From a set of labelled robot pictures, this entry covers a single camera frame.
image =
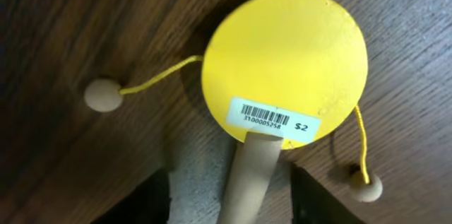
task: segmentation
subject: dark wood surface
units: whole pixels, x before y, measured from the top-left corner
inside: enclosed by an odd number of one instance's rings
[[[89,223],[160,167],[171,170],[169,223],[214,223],[234,139],[209,115],[191,64],[120,109],[82,99],[99,76],[143,82],[202,54],[246,0],[6,0],[0,223]],[[452,221],[452,0],[336,0],[369,54],[360,101],[374,204],[353,201],[345,169],[359,157],[352,115],[334,135],[285,151],[366,223]],[[275,174],[261,223],[289,223],[288,171]]]

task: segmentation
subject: label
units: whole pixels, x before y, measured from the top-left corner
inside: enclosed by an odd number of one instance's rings
[[[301,143],[311,143],[319,129],[320,119],[233,97],[227,113],[227,123]]]

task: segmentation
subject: wooden handle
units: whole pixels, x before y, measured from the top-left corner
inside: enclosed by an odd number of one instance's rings
[[[217,224],[253,224],[280,155],[283,138],[248,132],[238,147]]]

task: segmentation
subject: wooden ball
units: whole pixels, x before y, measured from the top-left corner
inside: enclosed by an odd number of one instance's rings
[[[98,112],[110,112],[118,108],[123,99],[119,94],[121,86],[110,79],[96,79],[85,90],[85,102]]]
[[[360,171],[353,174],[350,181],[350,190],[354,199],[370,203],[380,198],[383,193],[383,184],[378,176],[374,173],[369,173],[370,183],[365,184],[364,178]]]

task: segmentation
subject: yellow string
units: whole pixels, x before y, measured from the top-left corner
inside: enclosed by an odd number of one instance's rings
[[[362,120],[361,111],[359,110],[359,106],[355,107],[356,120],[358,121],[358,127],[361,131],[361,156],[359,160],[359,164],[361,165],[361,173],[366,184],[369,184],[369,174],[367,173],[366,166],[366,155],[367,155],[367,136],[366,129],[364,128],[364,121]]]
[[[185,59],[184,61],[181,61],[178,64],[169,67],[167,70],[159,73],[158,75],[152,77],[151,79],[149,79],[148,81],[146,81],[143,84],[140,84],[139,86],[134,86],[134,87],[130,87],[130,88],[122,88],[121,90],[119,90],[119,94],[125,95],[125,94],[137,93],[139,91],[145,90],[146,88],[151,87],[153,84],[164,79],[165,77],[167,77],[171,73],[175,72],[176,70],[180,69],[181,67],[183,67],[191,62],[202,61],[202,60],[203,60],[203,57],[201,55],[190,56],[189,58]]]

